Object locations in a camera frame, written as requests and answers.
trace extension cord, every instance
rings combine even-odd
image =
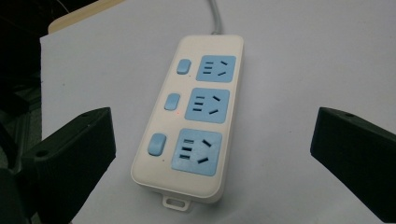
[[[222,195],[243,45],[238,35],[190,35],[178,45],[131,169],[165,207],[186,211]]]

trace white backdrop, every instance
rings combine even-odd
[[[43,137],[95,108],[113,114],[117,158],[73,223],[381,223],[309,148],[320,106],[396,133],[396,1],[218,6],[245,64],[223,198],[189,213],[130,168],[178,41],[214,29],[208,2],[126,0],[41,39]]]

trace blue switch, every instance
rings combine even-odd
[[[163,147],[165,146],[166,136],[163,133],[155,133],[151,136],[148,144],[148,154],[151,156],[161,156]]]
[[[178,99],[180,99],[180,95],[177,93],[171,93],[168,95],[165,103],[165,110],[176,110]]]
[[[178,62],[177,73],[179,75],[186,75],[190,71],[191,61],[188,59],[182,59]]]

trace power strip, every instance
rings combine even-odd
[[[168,208],[222,195],[243,46],[238,35],[190,35],[178,45],[131,170]]]

